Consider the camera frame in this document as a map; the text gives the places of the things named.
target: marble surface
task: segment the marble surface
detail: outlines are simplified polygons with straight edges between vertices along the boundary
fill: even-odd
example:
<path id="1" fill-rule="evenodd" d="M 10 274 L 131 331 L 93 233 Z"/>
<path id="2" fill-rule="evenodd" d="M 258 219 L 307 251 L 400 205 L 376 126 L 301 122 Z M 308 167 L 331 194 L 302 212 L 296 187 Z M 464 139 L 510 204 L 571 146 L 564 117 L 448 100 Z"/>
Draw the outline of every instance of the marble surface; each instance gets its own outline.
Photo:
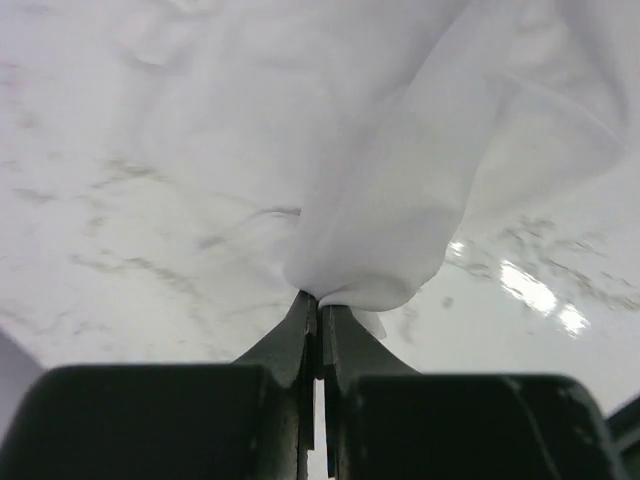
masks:
<path id="1" fill-rule="evenodd" d="M 184 191 L 109 148 L 120 78 L 106 5 L 0 6 L 0 328 L 45 367 L 232 359 L 295 295 L 272 268 L 286 212 Z M 639 393 L 629 160 L 456 238 L 440 273 L 381 315 L 385 344 L 426 372 L 568 374 L 605 412 Z"/>

